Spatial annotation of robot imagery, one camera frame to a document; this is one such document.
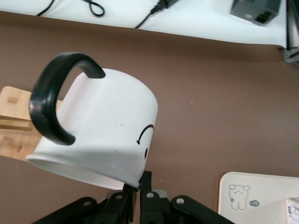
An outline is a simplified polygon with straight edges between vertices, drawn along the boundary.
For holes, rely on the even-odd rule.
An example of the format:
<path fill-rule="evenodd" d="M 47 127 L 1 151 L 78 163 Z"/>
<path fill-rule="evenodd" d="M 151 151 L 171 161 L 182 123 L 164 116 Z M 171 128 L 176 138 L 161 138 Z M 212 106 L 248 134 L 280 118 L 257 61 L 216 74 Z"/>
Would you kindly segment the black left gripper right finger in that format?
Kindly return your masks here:
<path fill-rule="evenodd" d="M 169 200 L 166 191 L 153 190 L 152 173 L 140 179 L 141 224 L 227 224 L 228 220 L 189 196 Z"/>

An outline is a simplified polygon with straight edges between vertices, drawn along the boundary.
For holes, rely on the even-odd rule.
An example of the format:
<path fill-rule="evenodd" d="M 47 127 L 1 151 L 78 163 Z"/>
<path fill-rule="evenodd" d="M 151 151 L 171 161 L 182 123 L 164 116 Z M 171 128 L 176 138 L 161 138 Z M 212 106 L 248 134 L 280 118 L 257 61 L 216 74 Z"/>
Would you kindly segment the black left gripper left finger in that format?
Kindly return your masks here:
<path fill-rule="evenodd" d="M 36 220 L 35 224 L 129 224 L 133 222 L 136 188 L 124 185 L 113 190 L 102 202 L 80 198 Z"/>

